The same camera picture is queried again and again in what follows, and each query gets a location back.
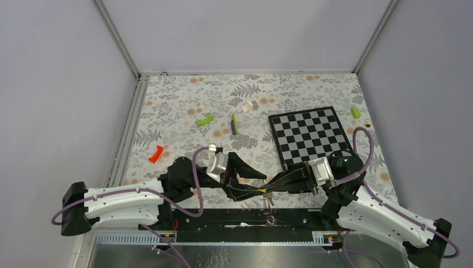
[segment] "white arm housing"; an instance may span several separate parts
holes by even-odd
[[[395,204],[394,202],[373,192],[383,203],[391,205],[393,208],[405,215],[425,224],[427,227],[436,229],[433,220],[415,215],[407,209]],[[417,248],[427,247],[427,240],[433,239],[433,233],[422,229],[412,222],[397,215],[389,208],[379,204],[366,190],[361,186],[356,193],[358,200],[353,200],[346,207],[341,207],[337,223],[344,228],[353,229],[383,241],[396,248],[403,254],[406,248],[402,245],[404,241],[409,241]]]
[[[161,182],[151,179],[144,183],[129,184],[112,188],[88,188],[84,198],[124,189],[149,188],[162,193]],[[130,192],[96,198],[84,203],[89,210],[85,216],[89,219],[100,217],[93,225],[97,227],[134,227],[138,224],[152,225],[158,221],[158,205],[163,199],[149,192]]]

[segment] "red object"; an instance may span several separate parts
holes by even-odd
[[[156,154],[153,157],[148,159],[153,164],[156,163],[156,161],[158,161],[158,159],[161,156],[162,151],[164,151],[164,148],[159,145],[157,146],[157,148],[158,148],[158,151],[156,152]]]

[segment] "ventilation grille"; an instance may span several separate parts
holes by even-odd
[[[114,245],[160,245],[159,238],[152,233],[100,233],[97,235],[98,244]]]
[[[167,238],[169,242],[180,246],[332,246],[330,243],[324,243],[324,236],[312,233],[313,242],[185,242],[174,243],[174,238]],[[96,237],[97,244],[112,245],[165,245],[159,243],[159,238],[152,233],[99,233]]]

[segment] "small block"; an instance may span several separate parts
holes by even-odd
[[[352,107],[351,108],[351,115],[353,116],[354,119],[358,119],[361,117],[360,110],[357,107]]]
[[[253,103],[251,101],[245,103],[245,105],[242,106],[242,110],[244,113],[248,113],[253,110]]]
[[[197,120],[197,125],[199,127],[205,126],[206,124],[210,123],[212,120],[214,120],[214,116],[212,114],[209,114],[207,117],[205,117],[202,120]]]

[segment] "metal frame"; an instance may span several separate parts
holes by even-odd
[[[141,113],[141,108],[143,106],[144,96],[146,95],[146,89],[148,86],[149,78],[153,75],[161,75],[159,73],[141,73],[134,63],[133,58],[131,57],[127,47],[125,46],[123,39],[118,33],[115,24],[113,23],[104,3],[102,0],[92,0],[94,6],[96,7],[100,17],[102,18],[107,30],[110,33],[113,41],[115,42],[120,54],[123,56],[128,68],[132,72],[133,76],[137,80],[137,84],[133,89],[131,99],[127,105],[126,115],[123,120],[121,129],[120,129],[120,139],[117,141],[115,146],[114,154],[112,157],[112,162],[110,163],[110,168],[107,170],[107,179],[105,179],[104,187],[112,186],[117,183],[121,185],[124,174],[127,169],[128,160],[130,151],[133,144],[134,133],[138,124],[139,115]],[[333,73],[354,73],[359,74],[366,58],[371,53],[374,45],[376,44],[380,34],[383,32],[389,18],[391,17],[394,9],[396,8],[399,0],[391,0],[388,4],[385,12],[383,13],[381,20],[379,21],[375,31],[373,32],[368,44],[363,51],[360,59],[356,63],[355,68],[352,71],[310,71],[310,70],[300,70],[300,71],[202,71],[202,72],[175,72],[175,73],[166,73],[167,75],[224,75],[224,74],[333,74]],[[82,245],[78,252],[78,256],[75,260],[74,267],[76,268],[87,268],[89,266],[89,261],[92,259],[94,254],[94,247],[96,238],[100,233],[103,232],[117,232],[117,230],[95,230],[85,234]],[[136,229],[132,230],[119,230],[120,233],[142,233]]]
[[[299,70],[299,71],[175,71],[175,72],[151,72],[142,73],[142,75],[237,75],[237,74],[351,74],[350,70],[342,71],[317,71],[317,70]]]
[[[122,184],[133,145],[134,133],[138,125],[141,108],[143,107],[144,96],[148,88],[148,82],[149,76],[142,75],[134,89],[132,99],[127,108],[127,114],[122,123],[120,139],[115,146],[114,157],[108,169],[109,173],[105,180],[104,187]]]
[[[389,2],[388,7],[384,11],[384,14],[381,17],[381,20],[379,21],[378,25],[376,26],[376,29],[374,30],[373,35],[371,36],[370,40],[368,41],[368,44],[367,44],[365,50],[363,51],[360,59],[356,63],[355,68],[353,69],[352,73],[354,73],[356,75],[358,75],[360,73],[361,68],[363,67],[363,65],[366,62],[366,58],[371,53],[374,45],[378,41],[379,36],[383,32],[386,24],[389,21],[389,18],[391,18],[391,15],[393,14],[394,9],[396,8],[398,3],[399,3],[399,0],[391,0],[391,2]]]
[[[113,41],[117,45],[117,48],[120,51],[120,54],[122,54],[123,59],[127,63],[130,71],[132,72],[133,76],[136,79],[138,79],[139,70],[136,67],[136,64],[134,63],[133,58],[131,57],[130,53],[128,52],[128,49],[125,46],[125,43],[120,37],[120,34],[118,33],[117,28],[115,27],[115,24],[113,24],[112,18],[108,14],[108,11],[105,8],[104,3],[102,2],[102,0],[92,0],[92,2],[94,3],[95,8],[97,8],[97,11],[99,12],[100,17],[102,18],[105,26],[107,27],[107,30],[110,33],[110,36],[112,37]]]

